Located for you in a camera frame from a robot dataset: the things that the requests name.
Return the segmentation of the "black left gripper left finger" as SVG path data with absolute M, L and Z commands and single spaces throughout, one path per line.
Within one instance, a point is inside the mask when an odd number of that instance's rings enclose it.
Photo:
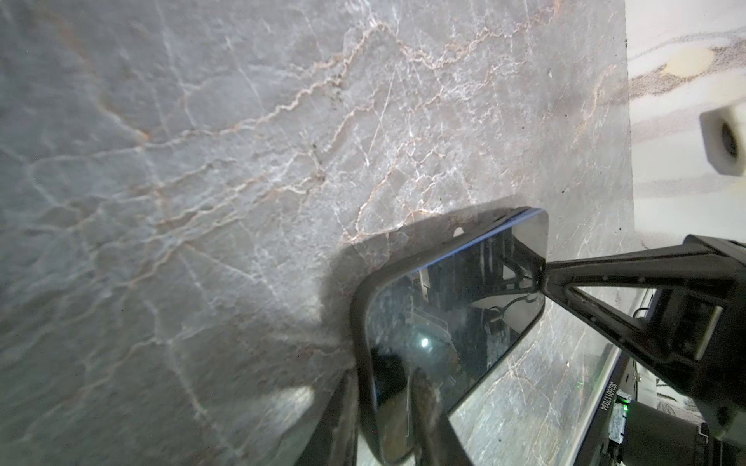
M 334 390 L 295 466 L 355 466 L 358 425 L 359 377 L 356 369 L 350 369 Z

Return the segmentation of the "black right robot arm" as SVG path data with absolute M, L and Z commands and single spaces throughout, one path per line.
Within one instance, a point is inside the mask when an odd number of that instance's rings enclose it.
M 680 246 L 547 264 L 545 296 L 697 405 L 694 425 L 626 407 L 626 465 L 736 465 L 745 450 L 745 246 Z

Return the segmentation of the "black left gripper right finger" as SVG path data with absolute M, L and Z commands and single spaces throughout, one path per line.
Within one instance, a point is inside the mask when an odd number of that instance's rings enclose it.
M 444 411 L 440 390 L 421 368 L 410 382 L 415 462 L 419 466 L 472 466 Z

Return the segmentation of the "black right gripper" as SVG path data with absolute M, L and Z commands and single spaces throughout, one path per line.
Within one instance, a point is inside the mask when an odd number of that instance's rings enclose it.
M 720 441 L 745 447 L 745 245 L 678 246 L 546 264 L 543 294 L 675 391 Z

